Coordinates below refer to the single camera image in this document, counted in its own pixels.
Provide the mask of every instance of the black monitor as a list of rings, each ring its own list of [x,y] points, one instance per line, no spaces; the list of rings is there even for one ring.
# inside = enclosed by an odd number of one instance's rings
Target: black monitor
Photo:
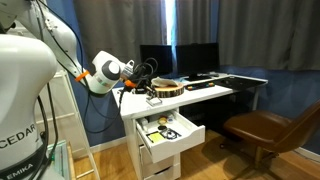
[[[173,71],[172,51],[170,45],[140,45],[141,61],[147,61],[155,70],[156,63],[149,58],[154,58],[158,63],[158,68],[153,72],[151,78],[168,75]],[[150,74],[151,70],[147,69],[146,73]]]
[[[199,75],[218,71],[220,67],[218,43],[177,45],[177,70],[179,76],[189,76],[188,81],[209,79]]]

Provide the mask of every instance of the dark curtain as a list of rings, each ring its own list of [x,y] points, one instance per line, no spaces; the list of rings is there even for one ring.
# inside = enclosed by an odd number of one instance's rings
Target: dark curtain
[[[140,44],[165,44],[164,0],[74,0],[87,61],[106,51],[140,63]]]
[[[320,69],[319,4],[317,0],[220,1],[221,64]]]
[[[177,44],[208,43],[212,33],[212,8],[214,0],[176,0]]]

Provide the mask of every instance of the leather office chair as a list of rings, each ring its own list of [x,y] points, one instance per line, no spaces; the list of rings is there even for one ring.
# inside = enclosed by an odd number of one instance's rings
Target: leather office chair
[[[225,122],[224,128],[257,146],[254,163],[234,179],[259,168],[263,161],[276,157],[278,153],[288,152],[304,145],[316,132],[319,124],[320,100],[308,107],[296,119],[260,110],[231,117]],[[262,157],[265,150],[270,153]]]

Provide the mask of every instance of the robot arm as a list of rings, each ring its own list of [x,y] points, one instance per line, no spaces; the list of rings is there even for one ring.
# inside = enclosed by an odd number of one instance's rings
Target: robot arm
[[[77,41],[72,30],[35,1],[1,2],[0,23],[3,28],[9,29],[14,20],[19,21],[35,37],[48,45],[60,65],[74,76],[76,81],[88,87],[92,94],[108,93],[120,79],[125,81],[133,73],[132,60],[124,64],[111,54],[101,51],[93,59],[96,72],[91,75],[79,64],[76,56]]]

